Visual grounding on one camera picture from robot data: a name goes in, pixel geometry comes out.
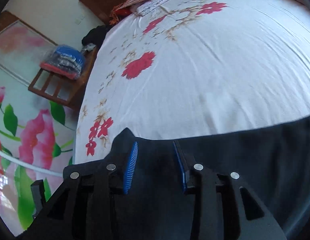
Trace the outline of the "black Anta sports pants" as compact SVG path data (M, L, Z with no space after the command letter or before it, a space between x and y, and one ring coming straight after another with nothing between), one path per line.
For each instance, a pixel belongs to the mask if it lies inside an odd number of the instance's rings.
M177 140L124 129L35 210L19 239L310 239L310 116Z

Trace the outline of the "floral wardrobe sliding door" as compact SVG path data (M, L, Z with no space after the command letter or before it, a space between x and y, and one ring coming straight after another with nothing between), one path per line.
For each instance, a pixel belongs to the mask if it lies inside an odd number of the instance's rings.
M40 71L54 43L13 14L0 15L0 217L14 235L30 226L30 186L43 180L49 198L72 161L76 117L28 90L48 77Z

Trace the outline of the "wooden chair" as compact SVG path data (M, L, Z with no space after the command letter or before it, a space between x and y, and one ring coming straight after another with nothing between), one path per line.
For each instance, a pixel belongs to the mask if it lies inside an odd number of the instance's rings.
M94 66L98 49L86 53L85 69L77 80L40 69L28 86L28 90L47 100L79 111L83 102L86 86Z

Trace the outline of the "white floral bed sheet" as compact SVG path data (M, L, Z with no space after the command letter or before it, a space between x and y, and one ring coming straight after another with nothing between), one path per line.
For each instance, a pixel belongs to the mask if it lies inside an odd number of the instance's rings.
M169 0L107 34L80 110L75 163L125 128L179 139L310 115L310 11L294 0Z

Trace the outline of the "plastic bag of clothes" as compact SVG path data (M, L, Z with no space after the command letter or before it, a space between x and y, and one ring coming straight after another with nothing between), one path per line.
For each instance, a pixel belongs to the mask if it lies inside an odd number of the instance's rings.
M84 69L85 61L85 56L80 51L70 46L59 45L46 53L40 68L70 80L77 80Z

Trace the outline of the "black clothes pile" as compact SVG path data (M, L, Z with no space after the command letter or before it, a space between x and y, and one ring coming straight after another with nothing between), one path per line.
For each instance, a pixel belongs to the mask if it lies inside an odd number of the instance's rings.
M99 25L91 29L86 36L82 39L82 45L94 44L100 48L105 40L107 32L112 28L110 25Z

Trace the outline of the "red pillow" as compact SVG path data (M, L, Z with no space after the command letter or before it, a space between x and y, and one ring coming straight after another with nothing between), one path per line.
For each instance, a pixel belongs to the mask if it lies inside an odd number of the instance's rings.
M112 14L114 17L125 18L131 14L131 10L130 8L117 8L112 11Z

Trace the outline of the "white wall socket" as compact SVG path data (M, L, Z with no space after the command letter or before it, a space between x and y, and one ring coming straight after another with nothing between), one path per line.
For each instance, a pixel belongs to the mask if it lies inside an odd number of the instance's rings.
M77 17L77 18L75 19L75 24L76 24L76 25L80 25L81 22L82 22L84 19L85 19L85 16L84 16L84 15L80 15L79 17Z

